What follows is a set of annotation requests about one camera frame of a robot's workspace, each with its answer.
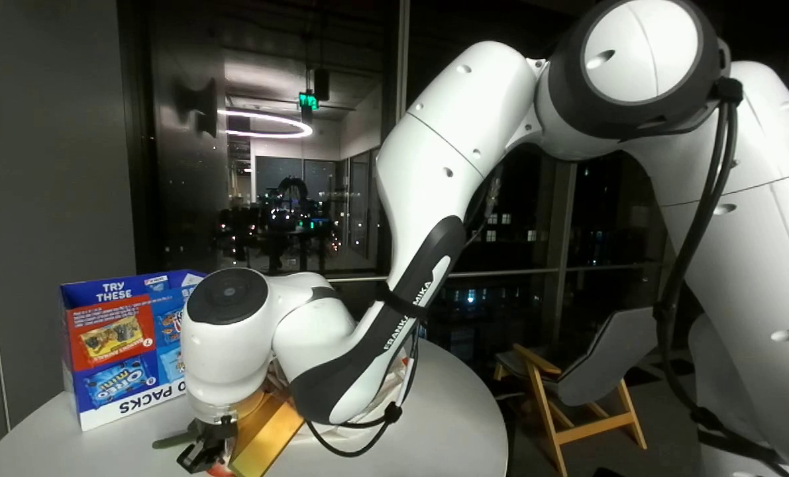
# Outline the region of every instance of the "ceiling light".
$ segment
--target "ceiling light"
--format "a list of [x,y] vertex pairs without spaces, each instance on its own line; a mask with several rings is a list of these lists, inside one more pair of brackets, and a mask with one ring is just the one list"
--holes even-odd
[[281,124],[288,124],[298,129],[297,132],[252,132],[252,131],[233,131],[227,129],[227,134],[231,136],[248,136],[249,138],[305,138],[312,134],[312,127],[303,124],[292,118],[279,117],[278,115],[271,115],[267,113],[257,113],[254,111],[231,111],[230,109],[220,109],[218,114],[226,115],[227,117],[244,117],[252,118],[262,121],[273,121]]

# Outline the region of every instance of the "oreo mini package image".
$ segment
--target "oreo mini package image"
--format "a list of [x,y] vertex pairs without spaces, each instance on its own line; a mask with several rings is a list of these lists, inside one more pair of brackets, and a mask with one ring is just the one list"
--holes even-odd
[[61,286],[64,386],[82,431],[182,396],[182,312],[190,270]]

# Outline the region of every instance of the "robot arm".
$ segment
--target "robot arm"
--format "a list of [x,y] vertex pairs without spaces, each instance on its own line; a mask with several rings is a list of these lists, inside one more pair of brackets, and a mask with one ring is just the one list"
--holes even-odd
[[[471,46],[419,95],[376,160],[394,239],[389,290],[428,306],[466,242],[471,196],[522,142],[560,160],[628,151],[651,176],[679,247],[709,165],[710,93],[730,74],[745,85],[739,167],[721,200],[733,208],[716,215],[687,279],[745,381],[761,432],[789,459],[789,414],[779,402],[789,378],[777,371],[789,369],[789,344],[770,338],[789,329],[789,94],[766,67],[729,70],[702,13],[667,0],[598,3],[549,61],[497,42]],[[428,193],[442,198],[432,208]],[[787,293],[772,286],[780,284]],[[376,395],[414,325],[381,301],[354,325],[315,274],[216,272],[183,320],[192,407],[213,425],[242,417],[276,355],[301,416],[346,422]]]

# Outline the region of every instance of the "gold object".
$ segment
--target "gold object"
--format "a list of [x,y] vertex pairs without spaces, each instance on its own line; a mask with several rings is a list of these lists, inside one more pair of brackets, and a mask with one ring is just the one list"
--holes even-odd
[[303,425],[288,393],[262,393],[258,407],[238,421],[229,468],[236,477],[261,477]]

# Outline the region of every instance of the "red label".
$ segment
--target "red label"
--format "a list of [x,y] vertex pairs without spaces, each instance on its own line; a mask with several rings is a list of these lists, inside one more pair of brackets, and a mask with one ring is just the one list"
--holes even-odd
[[149,297],[134,296],[68,311],[74,371],[156,349]]

